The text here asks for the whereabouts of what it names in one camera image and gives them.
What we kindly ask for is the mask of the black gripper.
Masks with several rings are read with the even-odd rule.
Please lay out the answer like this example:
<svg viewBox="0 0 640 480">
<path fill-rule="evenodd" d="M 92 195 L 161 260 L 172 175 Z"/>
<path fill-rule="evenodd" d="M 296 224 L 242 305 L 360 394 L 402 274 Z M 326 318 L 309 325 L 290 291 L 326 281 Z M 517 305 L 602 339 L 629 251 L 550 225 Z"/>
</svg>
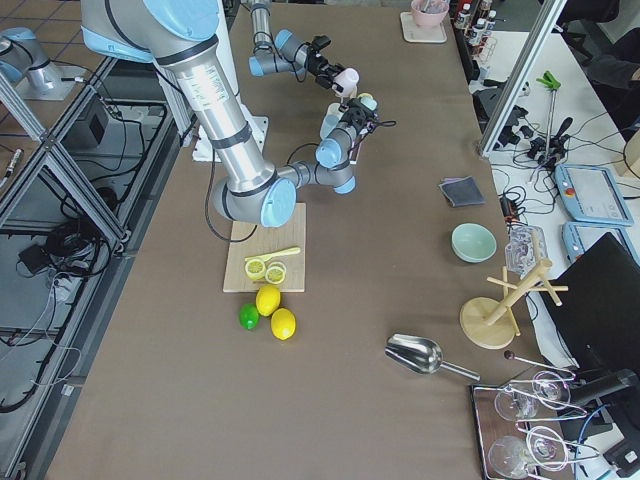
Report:
<svg viewBox="0 0 640 480">
<path fill-rule="evenodd" d="M 377 118 L 377 109 L 372 112 L 364 107 L 357 98 L 354 98 L 345 105 L 342 124 L 350 135 L 364 135 L 375 129 Z"/>
<path fill-rule="evenodd" d="M 307 43 L 305 69 L 315 77 L 315 82 L 324 89 L 337 86 L 336 79 L 345 67 L 339 63 L 331 64 L 322 54 L 321 50 L 331 44 L 327 35 L 316 35 L 310 43 Z"/>
</svg>

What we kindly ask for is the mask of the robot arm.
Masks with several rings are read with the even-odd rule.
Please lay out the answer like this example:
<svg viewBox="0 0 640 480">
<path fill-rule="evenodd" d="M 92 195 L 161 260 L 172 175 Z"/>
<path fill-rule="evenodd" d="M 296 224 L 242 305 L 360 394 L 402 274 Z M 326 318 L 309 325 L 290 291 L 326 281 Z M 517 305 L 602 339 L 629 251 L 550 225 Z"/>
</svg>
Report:
<svg viewBox="0 0 640 480">
<path fill-rule="evenodd" d="M 338 194 L 356 186 L 351 150 L 373 128 L 377 103 L 355 97 L 358 73 L 321 55 L 328 37 L 303 42 L 288 30 L 272 36 L 270 4 L 250 4 L 255 76 L 275 72 L 309 73 L 325 89 L 343 97 L 342 115 L 320 141 L 312 162 L 277 168 L 265 160 L 249 120 L 220 63 L 218 34 L 226 21 L 213 1 L 84 1 L 85 45 L 96 53 L 171 71 L 218 154 L 228 176 L 213 189 L 216 210 L 225 218 L 263 227 L 280 227 L 292 216 L 299 188 L 326 185 Z"/>
<path fill-rule="evenodd" d="M 253 25 L 253 55 L 249 58 L 254 76 L 289 72 L 301 80 L 306 74 L 324 89 L 332 89 L 337 95 L 351 94 L 359 81 L 358 73 L 340 63 L 331 63 L 322 55 L 331 39 L 326 35 L 314 36 L 310 42 L 283 29 L 273 35 L 270 28 L 271 1 L 247 1 Z"/>
</svg>

